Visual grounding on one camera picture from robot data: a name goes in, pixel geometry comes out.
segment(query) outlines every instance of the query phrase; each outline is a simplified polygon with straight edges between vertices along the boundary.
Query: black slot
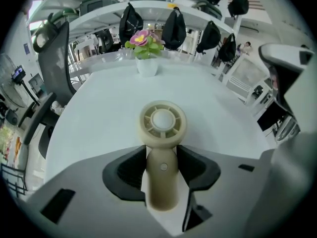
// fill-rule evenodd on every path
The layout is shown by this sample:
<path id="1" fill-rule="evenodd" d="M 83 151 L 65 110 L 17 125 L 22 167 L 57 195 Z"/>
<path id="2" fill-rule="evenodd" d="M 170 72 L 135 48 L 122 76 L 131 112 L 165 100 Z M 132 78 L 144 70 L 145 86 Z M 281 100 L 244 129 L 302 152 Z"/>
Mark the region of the black slot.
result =
<path id="1" fill-rule="evenodd" d="M 244 170 L 249 171 L 249 172 L 252 172 L 253 169 L 254 169 L 254 167 L 249 166 L 249 165 L 246 165 L 246 164 L 241 164 L 241 165 L 239 166 L 239 168 L 240 168 L 240 169 L 244 169 Z"/>
<path id="2" fill-rule="evenodd" d="M 42 215 L 57 224 L 74 195 L 73 190 L 60 189 L 41 211 Z"/>

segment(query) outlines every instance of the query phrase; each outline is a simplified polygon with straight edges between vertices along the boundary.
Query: flower pot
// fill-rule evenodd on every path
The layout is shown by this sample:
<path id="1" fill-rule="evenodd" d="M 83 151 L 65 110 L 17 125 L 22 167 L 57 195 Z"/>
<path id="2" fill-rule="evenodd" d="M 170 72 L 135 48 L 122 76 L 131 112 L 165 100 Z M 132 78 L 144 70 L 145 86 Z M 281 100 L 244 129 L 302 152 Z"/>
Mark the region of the flower pot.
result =
<path id="1" fill-rule="evenodd" d="M 158 63 L 156 59 L 137 59 L 137 68 L 138 72 L 143 77 L 153 77 L 157 73 L 158 70 Z"/>

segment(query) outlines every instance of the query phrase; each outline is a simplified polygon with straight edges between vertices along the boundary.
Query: white desk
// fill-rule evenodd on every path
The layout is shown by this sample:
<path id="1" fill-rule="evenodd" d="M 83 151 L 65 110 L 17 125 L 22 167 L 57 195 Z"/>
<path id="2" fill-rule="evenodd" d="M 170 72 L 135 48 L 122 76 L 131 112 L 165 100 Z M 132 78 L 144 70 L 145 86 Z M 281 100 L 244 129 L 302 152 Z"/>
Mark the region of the white desk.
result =
<path id="1" fill-rule="evenodd" d="M 135 65 L 117 67 L 93 73 L 67 105 L 51 137 L 45 182 L 77 161 L 141 145 L 137 117 L 154 100 L 183 109 L 184 145 L 255 159 L 269 148 L 248 108 L 203 69 L 164 64 L 142 78 Z"/>

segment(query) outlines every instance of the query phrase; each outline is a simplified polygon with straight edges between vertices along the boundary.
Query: pink flower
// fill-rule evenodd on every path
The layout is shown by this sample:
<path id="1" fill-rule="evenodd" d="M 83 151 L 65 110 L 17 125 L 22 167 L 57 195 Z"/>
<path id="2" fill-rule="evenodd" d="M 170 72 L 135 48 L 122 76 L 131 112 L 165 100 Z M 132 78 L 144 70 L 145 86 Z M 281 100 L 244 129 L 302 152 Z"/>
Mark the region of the pink flower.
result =
<path id="1" fill-rule="evenodd" d="M 149 30 L 137 31 L 130 39 L 130 43 L 136 46 L 144 46 L 148 40 L 147 37 L 150 36 L 151 32 Z"/>
<path id="2" fill-rule="evenodd" d="M 153 42 L 165 44 L 165 41 L 160 40 L 159 37 L 155 33 L 151 33 L 151 36 L 153 37 Z"/>

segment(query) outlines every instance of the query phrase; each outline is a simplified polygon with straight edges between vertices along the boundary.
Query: person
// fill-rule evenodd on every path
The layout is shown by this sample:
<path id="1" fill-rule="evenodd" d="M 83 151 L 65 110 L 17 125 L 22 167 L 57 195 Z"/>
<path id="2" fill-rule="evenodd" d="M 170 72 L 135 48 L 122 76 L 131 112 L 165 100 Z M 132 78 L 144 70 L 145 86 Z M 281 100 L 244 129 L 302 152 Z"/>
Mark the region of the person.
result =
<path id="1" fill-rule="evenodd" d="M 239 53 L 244 53 L 244 54 L 249 54 L 251 51 L 251 43 L 250 42 L 246 42 L 245 44 L 240 44 L 237 48 L 237 50 L 239 51 Z"/>

